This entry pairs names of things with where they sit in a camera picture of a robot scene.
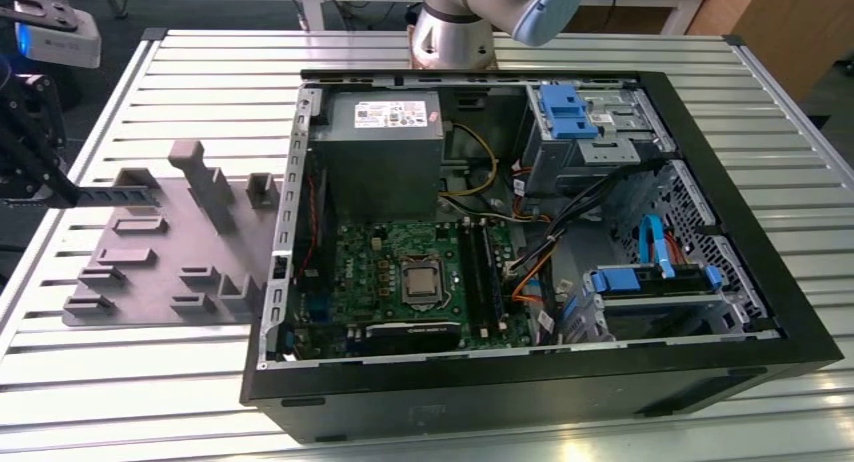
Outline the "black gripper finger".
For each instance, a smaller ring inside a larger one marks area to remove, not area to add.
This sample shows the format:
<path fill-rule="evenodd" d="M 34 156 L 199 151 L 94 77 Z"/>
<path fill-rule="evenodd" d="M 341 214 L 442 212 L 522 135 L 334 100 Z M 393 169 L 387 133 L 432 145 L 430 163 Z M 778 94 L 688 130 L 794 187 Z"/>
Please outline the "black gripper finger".
<path fill-rule="evenodd" d="M 65 160 L 51 155 L 22 163 L 2 155 L 2 202 L 10 206 L 65 207 Z"/>
<path fill-rule="evenodd" d="M 50 76 L 13 76 L 13 126 L 13 161 L 30 200 L 51 208 L 75 207 L 81 190 L 69 178 L 62 103 Z"/>

